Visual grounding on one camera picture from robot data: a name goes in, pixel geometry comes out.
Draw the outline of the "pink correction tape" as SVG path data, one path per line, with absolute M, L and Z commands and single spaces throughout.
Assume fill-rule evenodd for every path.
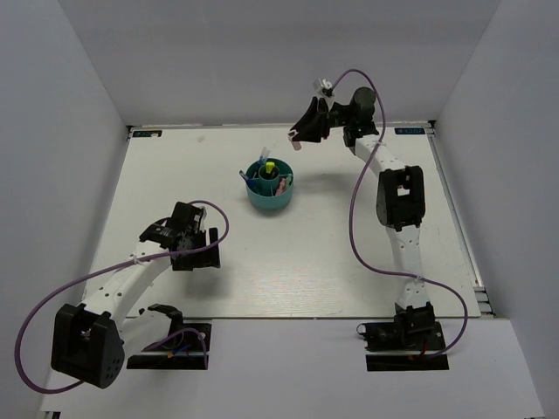
M 295 151 L 300 151 L 301 150 L 301 144 L 300 144 L 299 141 L 297 141 L 297 135 L 298 135 L 298 132 L 296 130 L 290 130 L 287 133 L 287 138 L 288 138 L 289 142 L 291 143 L 293 149 Z

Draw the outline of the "blue ballpoint pen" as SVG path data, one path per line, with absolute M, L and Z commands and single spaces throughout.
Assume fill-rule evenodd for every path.
M 243 170 L 239 170 L 238 173 L 241 176 L 241 178 L 245 181 L 245 185 L 250 191 L 254 193 L 259 193 L 259 185 L 255 178 L 250 178 L 247 175 L 247 173 L 244 172 Z

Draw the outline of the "pink eraser stick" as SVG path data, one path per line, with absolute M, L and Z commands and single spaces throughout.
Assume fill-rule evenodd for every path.
M 279 196 L 281 194 L 283 194 L 286 190 L 286 186 L 287 186 L 287 181 L 286 178 L 282 178 L 279 182 L 279 186 L 275 191 L 275 196 Z

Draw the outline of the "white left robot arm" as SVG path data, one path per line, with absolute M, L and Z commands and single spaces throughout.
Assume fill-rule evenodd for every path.
M 176 203 L 171 215 L 150 224 L 124 266 L 78 305 L 55 316 L 51 367 L 97 388 L 111 385 L 125 362 L 144 351 L 176 353 L 202 334 L 184 325 L 182 312 L 153 303 L 132 309 L 168 270 L 194 271 L 221 265 L 217 228 L 204 228 L 209 203 Z

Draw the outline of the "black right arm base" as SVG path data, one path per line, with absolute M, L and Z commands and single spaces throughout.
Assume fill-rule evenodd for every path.
M 360 323 L 357 335 L 365 342 L 368 372 L 432 372 L 450 369 L 446 354 L 434 356 L 445 349 L 445 337 L 438 321 L 419 330 L 405 330 L 396 321 Z

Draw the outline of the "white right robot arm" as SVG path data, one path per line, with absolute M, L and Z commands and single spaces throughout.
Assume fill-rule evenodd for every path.
M 373 121 L 376 99 L 375 91 L 364 86 L 355 90 L 347 105 L 339 104 L 333 87 L 322 80 L 309 108 L 288 136 L 294 148 L 300 148 L 303 142 L 327 139 L 331 130 L 339 127 L 345 147 L 376 176 L 376 216 L 387 232 L 394 269 L 403 283 L 394 319 L 364 326 L 359 333 L 371 351 L 421 351 L 436 332 L 419 250 L 420 225 L 426 211 L 424 173 L 419 166 L 402 163 L 383 145 L 383 134 Z

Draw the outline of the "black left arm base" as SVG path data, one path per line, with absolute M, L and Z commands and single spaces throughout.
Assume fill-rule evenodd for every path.
M 205 347 L 193 332 L 181 333 L 169 342 L 147 352 L 132 356 L 127 361 L 128 370 L 187 371 L 206 370 L 210 356 L 212 324 L 205 322 L 184 323 L 196 329 L 204 338 Z

